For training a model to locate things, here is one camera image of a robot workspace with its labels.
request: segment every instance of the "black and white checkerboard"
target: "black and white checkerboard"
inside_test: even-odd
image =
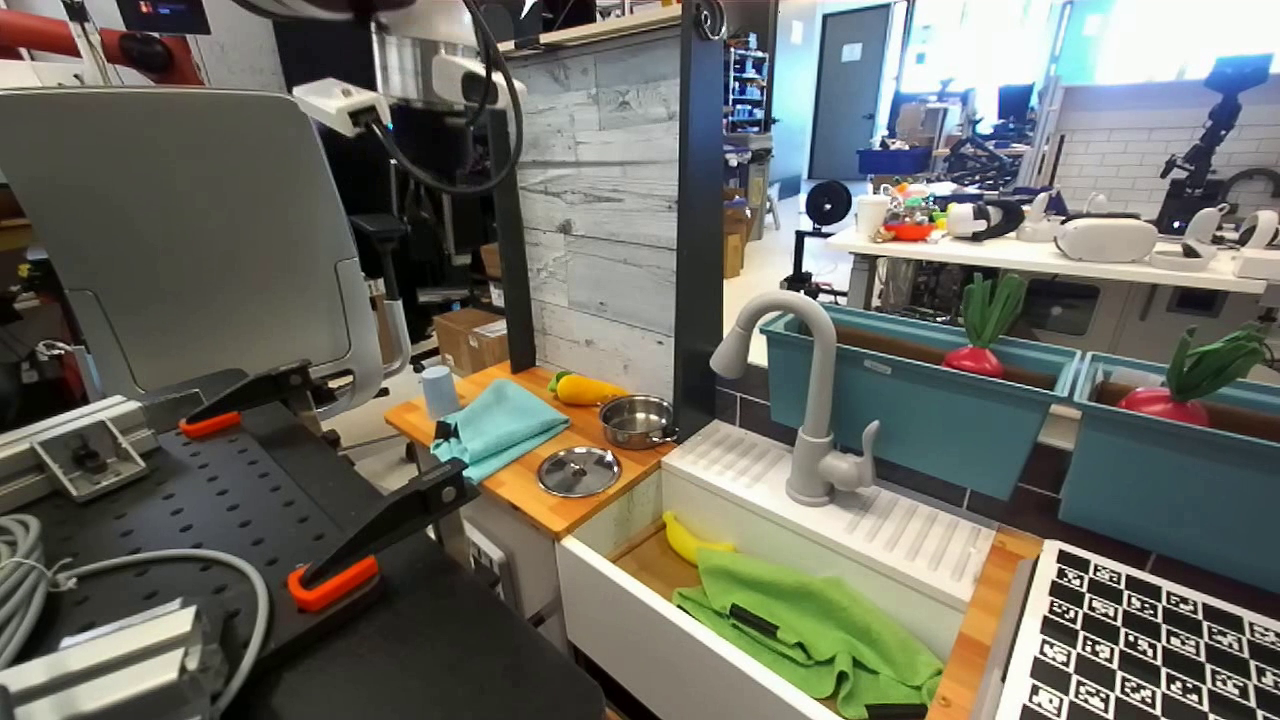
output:
[[[998,720],[1280,720],[1280,623],[1042,545]]]

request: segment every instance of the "small bowl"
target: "small bowl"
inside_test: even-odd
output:
[[[600,408],[604,437],[617,446],[663,446],[674,445],[674,421],[663,399],[620,395]]]

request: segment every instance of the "door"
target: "door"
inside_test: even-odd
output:
[[[807,178],[853,178],[874,144],[886,2],[822,16]]]

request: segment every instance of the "wooden countertop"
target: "wooden countertop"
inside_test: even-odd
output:
[[[981,713],[984,682],[998,678],[991,671],[1004,666],[998,649],[1004,633],[1014,623],[1014,602],[1025,599],[1025,567],[1039,554],[1039,540],[998,529],[994,545],[974,577],[960,637],[949,656],[945,682],[928,703],[928,720],[966,720]]]
[[[517,463],[500,467],[494,477],[482,480],[482,490],[520,507],[528,520],[534,520],[548,536],[568,536],[571,529],[580,529],[586,516],[594,516],[610,495],[629,490],[639,477],[648,477],[668,446],[648,446],[648,452],[624,452],[617,446],[617,455],[624,459],[624,477],[600,490],[600,495],[553,495],[534,484],[534,467],[539,459],[548,459],[560,446],[609,446],[604,441],[604,424],[594,416],[594,408],[564,408],[548,395],[548,373],[532,368],[510,374],[507,365],[473,373],[473,374],[455,374],[455,391],[466,403],[473,395],[481,395],[489,385],[494,379],[517,379],[520,388],[528,388],[532,395],[548,399],[553,408],[560,408],[568,416],[568,426],[560,437],[553,437],[548,445],[539,445],[534,452],[520,455]],[[423,399],[407,399],[386,408],[382,416],[394,431],[404,431],[414,445],[430,445],[435,441],[435,421],[423,408]]]

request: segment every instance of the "shelf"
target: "shelf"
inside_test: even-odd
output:
[[[645,16],[575,24],[575,28],[543,33],[539,47],[500,43],[500,52],[502,57],[534,57],[543,47],[610,43],[610,39],[648,36],[648,33],[663,33],[663,28],[680,28],[680,7],[657,7],[657,11],[645,11]]]
[[[1110,278],[1110,282],[1158,282],[1158,287],[1204,287],[1204,292],[1235,292],[1260,294],[1262,278],[1235,274],[1235,251],[1215,251],[1215,259],[1198,272],[1189,269],[1155,269],[1155,264],[1078,264],[1065,259],[1052,242],[1034,238],[933,238],[933,242],[869,242],[857,238],[857,227],[830,238],[853,255],[879,255],[879,259],[915,259],[915,264],[966,264],[966,269],[1007,269],[1032,274],[1078,274],[1078,278]]]

